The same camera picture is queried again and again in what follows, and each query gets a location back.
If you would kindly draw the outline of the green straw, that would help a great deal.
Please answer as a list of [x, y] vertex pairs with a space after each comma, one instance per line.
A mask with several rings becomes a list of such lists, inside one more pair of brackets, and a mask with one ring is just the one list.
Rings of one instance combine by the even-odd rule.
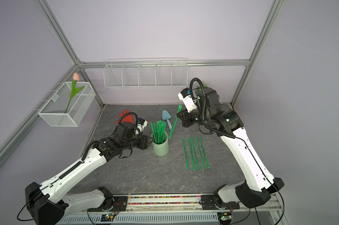
[[[179, 113], [179, 112], [181, 111], [181, 109], [182, 109], [182, 105], [179, 105], [179, 106], [178, 106], [178, 111], [177, 111], [177, 113]], [[171, 130], [170, 130], [169, 136], [168, 136], [169, 139], [171, 139], [171, 137], [172, 137], [172, 134], [173, 134], [173, 131], [174, 131], [174, 129], [175, 129], [177, 120], [178, 120], [178, 116], [176, 115], [175, 120], [174, 120], [174, 122], [173, 122], [173, 124], [172, 124], [172, 128], [171, 128]]]
[[206, 154], [206, 150], [205, 150], [205, 147], [203, 145], [203, 141], [202, 141], [201, 137], [199, 137], [199, 141], [200, 141], [200, 144], [201, 144], [201, 148], [203, 150], [203, 154], [204, 154], [204, 157], [205, 157], [207, 168], [210, 169], [210, 164], [209, 164], [209, 161], [208, 161], [208, 158], [207, 158], [207, 154]]
[[203, 160], [203, 156], [202, 156], [202, 153], [201, 153], [201, 148], [199, 146], [198, 139], [197, 139], [196, 136], [195, 136], [195, 142], [196, 142], [196, 146], [197, 146], [197, 149], [198, 149], [198, 152], [199, 152], [199, 155], [200, 155], [200, 160], [201, 160], [201, 163], [202, 163], [202, 167], [206, 168], [204, 160]]
[[191, 153], [191, 161], [193, 165], [193, 170], [196, 170], [196, 163], [195, 163], [195, 156], [194, 156], [194, 151], [193, 151], [193, 145], [192, 145], [192, 140], [191, 138], [188, 138], [189, 146], [190, 146], [190, 153]]
[[185, 158], [185, 162], [186, 162], [186, 168], [187, 168], [187, 170], [190, 170], [184, 138], [182, 138], [182, 143], [183, 143], [183, 149], [184, 149], [184, 158]]

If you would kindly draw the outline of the light green metal cup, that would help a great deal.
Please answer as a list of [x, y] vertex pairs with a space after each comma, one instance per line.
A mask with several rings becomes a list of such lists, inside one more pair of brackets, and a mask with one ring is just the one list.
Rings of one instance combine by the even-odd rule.
[[164, 156], [169, 152], [169, 138], [167, 132], [164, 134], [164, 142], [161, 144], [157, 144], [155, 142], [152, 143], [154, 153], [157, 156]]

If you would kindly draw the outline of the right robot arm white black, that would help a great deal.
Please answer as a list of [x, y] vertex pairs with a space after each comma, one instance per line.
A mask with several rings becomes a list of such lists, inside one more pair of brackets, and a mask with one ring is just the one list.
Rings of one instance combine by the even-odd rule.
[[281, 178], [274, 177], [265, 167], [254, 150], [244, 124], [238, 114], [232, 110], [223, 110], [213, 89], [196, 97], [191, 96], [189, 88], [183, 89], [178, 97], [184, 103], [184, 109], [177, 113], [186, 128], [193, 124], [203, 125], [226, 144], [242, 173], [244, 182], [236, 185], [223, 185], [214, 192], [214, 204], [219, 209], [239, 201], [247, 208], [255, 208], [267, 203], [271, 194], [284, 187]]

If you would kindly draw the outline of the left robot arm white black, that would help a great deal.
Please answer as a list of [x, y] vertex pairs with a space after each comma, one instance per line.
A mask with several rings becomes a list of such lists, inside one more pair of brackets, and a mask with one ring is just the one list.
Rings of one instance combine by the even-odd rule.
[[68, 192], [91, 172], [114, 157], [123, 158], [124, 150], [145, 150], [154, 141], [142, 133], [143, 126], [119, 123], [109, 136], [92, 141], [80, 159], [52, 178], [25, 189], [26, 209], [37, 225], [55, 225], [63, 217], [88, 209], [113, 210], [116, 202], [105, 187], [70, 195]]

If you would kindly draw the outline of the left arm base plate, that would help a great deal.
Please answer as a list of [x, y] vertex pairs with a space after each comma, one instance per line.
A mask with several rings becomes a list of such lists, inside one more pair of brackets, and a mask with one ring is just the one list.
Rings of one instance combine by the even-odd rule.
[[125, 212], [128, 203], [127, 196], [114, 196], [111, 204], [101, 206], [100, 208], [90, 208], [89, 212]]

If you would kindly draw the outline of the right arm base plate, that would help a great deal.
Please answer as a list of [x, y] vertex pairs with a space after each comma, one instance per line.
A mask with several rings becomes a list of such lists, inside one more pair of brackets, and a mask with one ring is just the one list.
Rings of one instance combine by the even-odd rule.
[[238, 202], [223, 202], [215, 195], [202, 195], [199, 204], [203, 210], [239, 210]]

